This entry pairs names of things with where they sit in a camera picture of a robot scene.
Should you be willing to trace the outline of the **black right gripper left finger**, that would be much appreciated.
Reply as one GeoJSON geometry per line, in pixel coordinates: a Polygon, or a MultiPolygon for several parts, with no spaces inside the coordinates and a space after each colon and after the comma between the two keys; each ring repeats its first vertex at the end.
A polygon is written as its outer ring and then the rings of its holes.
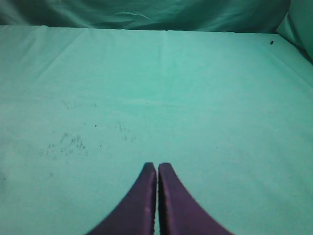
{"type": "Polygon", "coordinates": [[[118,205],[89,235],[152,235],[157,199],[157,173],[145,163],[139,176],[118,205]]]}

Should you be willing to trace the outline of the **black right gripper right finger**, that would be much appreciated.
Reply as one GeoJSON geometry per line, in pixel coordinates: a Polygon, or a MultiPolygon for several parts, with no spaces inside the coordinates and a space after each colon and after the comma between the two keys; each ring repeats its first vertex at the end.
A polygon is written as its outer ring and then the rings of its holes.
{"type": "Polygon", "coordinates": [[[184,187],[170,163],[158,166],[158,217],[161,235],[230,235],[184,187]]]}

